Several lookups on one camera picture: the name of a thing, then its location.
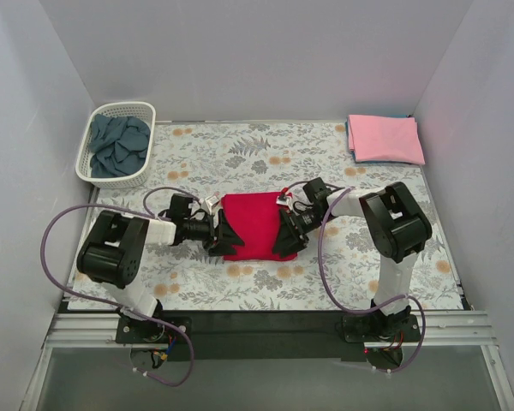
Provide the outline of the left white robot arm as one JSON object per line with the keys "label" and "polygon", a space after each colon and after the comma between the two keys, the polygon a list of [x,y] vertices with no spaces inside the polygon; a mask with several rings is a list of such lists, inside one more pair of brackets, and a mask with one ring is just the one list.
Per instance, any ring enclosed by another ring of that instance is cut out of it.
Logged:
{"label": "left white robot arm", "polygon": [[199,241],[212,257],[233,256],[236,247],[244,245],[224,211],[212,210],[216,201],[197,211],[192,210],[194,202],[186,194],[175,194],[169,208],[156,218],[102,211],[78,253],[77,270],[107,290],[119,305],[116,312],[124,330],[145,343],[171,343],[187,330],[183,320],[165,326],[162,304],[139,276],[146,245],[174,247]]}

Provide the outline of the red t shirt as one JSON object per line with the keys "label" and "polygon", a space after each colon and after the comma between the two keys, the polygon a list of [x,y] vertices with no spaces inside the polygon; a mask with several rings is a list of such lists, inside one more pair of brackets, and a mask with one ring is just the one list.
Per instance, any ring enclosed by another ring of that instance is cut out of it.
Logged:
{"label": "red t shirt", "polygon": [[272,251],[280,228],[279,195],[280,192],[226,194],[222,198],[228,224],[244,241],[243,246],[234,246],[235,255],[224,256],[225,261],[290,261],[297,257],[297,253],[281,257]]}

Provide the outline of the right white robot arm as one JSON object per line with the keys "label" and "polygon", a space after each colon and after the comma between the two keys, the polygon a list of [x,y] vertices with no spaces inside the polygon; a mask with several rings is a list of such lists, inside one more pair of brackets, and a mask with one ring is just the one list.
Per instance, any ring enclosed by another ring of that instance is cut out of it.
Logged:
{"label": "right white robot arm", "polygon": [[388,341],[421,343],[426,331],[424,313],[414,315],[419,301],[409,293],[419,253],[432,237],[432,225],[415,198],[401,182],[381,190],[338,188],[315,178],[304,183],[310,206],[305,211],[279,213],[279,229],[272,251],[281,257],[298,253],[308,245],[308,233],[325,233],[337,217],[365,220],[380,254],[378,288],[365,310],[349,309],[337,299],[332,303],[344,312],[341,332],[348,343]]}

